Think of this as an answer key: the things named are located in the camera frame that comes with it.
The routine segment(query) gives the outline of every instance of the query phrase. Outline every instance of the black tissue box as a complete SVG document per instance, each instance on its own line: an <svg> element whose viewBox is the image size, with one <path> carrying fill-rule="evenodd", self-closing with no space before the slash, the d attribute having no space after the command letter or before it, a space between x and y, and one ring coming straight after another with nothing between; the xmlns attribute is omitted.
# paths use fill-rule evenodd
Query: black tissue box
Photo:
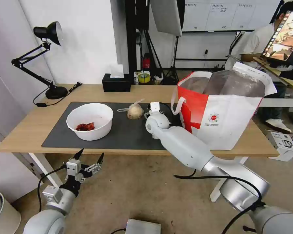
<svg viewBox="0 0 293 234"><path fill-rule="evenodd" d="M130 92L131 82L129 74L124 74L124 78L111 78L111 74L106 73L102 85L104 92Z"/></svg>

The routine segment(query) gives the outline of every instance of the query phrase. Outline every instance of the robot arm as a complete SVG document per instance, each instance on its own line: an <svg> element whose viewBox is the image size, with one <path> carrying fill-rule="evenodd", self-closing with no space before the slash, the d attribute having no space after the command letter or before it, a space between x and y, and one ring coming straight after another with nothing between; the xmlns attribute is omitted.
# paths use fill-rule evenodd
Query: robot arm
<svg viewBox="0 0 293 234"><path fill-rule="evenodd" d="M164 115L154 112L146 120L146 129L159 138L162 145L185 166L197 169L209 176L234 176L249 181L264 196L269 183L256 173L234 160L224 160L214 156L206 144L182 127L162 129ZM248 184L227 179L220 189L223 197L231 205L243 211L258 198L257 192Z"/></svg>
<svg viewBox="0 0 293 234"><path fill-rule="evenodd" d="M75 198L78 196L80 185L85 178L93 176L102 168L104 153L97 163L87 166L81 163L79 151L66 163L66 182L59 188L47 186L43 195L47 199L46 210L40 211L29 219L23 234L63 234L65 229L65 216L69 214Z"/></svg>
<svg viewBox="0 0 293 234"><path fill-rule="evenodd" d="M162 145L181 163L197 169L208 176L233 176L249 181L264 196L269 183L244 165L214 156L207 146L181 127L170 127L165 115L150 111L146 129L153 138L160 139ZM227 179L220 188L222 196L235 208L245 210L258 194L248 184ZM261 206L250 211L258 234L293 234L293 213L277 207Z"/></svg>

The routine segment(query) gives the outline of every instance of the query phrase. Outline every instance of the white sneaker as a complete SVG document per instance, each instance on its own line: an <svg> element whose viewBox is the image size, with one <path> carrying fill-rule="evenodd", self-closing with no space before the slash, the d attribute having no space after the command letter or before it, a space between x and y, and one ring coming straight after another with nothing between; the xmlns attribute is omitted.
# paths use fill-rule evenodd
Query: white sneaker
<svg viewBox="0 0 293 234"><path fill-rule="evenodd" d="M268 124L272 129L285 133L285 134L289 134L291 133L291 129L287 128L287 126L285 126L283 124L283 120L282 119L268 119L265 121L266 124Z"/></svg>

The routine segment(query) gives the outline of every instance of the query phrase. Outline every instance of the white shirt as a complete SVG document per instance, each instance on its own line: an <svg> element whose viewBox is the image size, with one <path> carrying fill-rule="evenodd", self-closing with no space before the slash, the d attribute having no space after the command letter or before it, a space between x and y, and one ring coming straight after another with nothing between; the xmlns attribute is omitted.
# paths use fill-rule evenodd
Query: white shirt
<svg viewBox="0 0 293 234"><path fill-rule="evenodd" d="M274 34L274 23L268 24L265 27L256 29L250 33L248 40L245 43L244 49L240 54L261 54L268 45L271 37ZM257 62L244 62L253 68L258 66Z"/></svg>

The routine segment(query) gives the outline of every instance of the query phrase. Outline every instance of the light stand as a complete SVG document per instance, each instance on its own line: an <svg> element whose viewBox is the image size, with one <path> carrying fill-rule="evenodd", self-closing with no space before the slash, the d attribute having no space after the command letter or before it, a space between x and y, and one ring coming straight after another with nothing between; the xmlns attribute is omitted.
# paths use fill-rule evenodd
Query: light stand
<svg viewBox="0 0 293 234"><path fill-rule="evenodd" d="M58 21L52 22L48 27L34 27L34 34L36 37L40 38L41 40L45 39L45 41L38 46L37 48L29 51L28 53L22 55L19 58L12 60L12 65L21 69L22 71L26 72L27 74L33 76L37 80L41 81L45 85L49 87L49 89L46 91L46 98L48 99L59 99L63 98L68 94L68 91L64 87L56 86L53 84L53 81L47 80L43 78L42 76L37 75L36 73L32 72L31 70L24 67L24 64L28 63L29 61L37 58L38 56L44 54L45 52L48 52L50 50L51 43L47 41L47 39L50 39L55 44L61 45L62 38L62 29L60 26L60 23ZM34 56L29 56L31 53L35 52L36 50L39 50L40 48L45 48L44 51L40 52L39 54L36 54Z"/></svg>

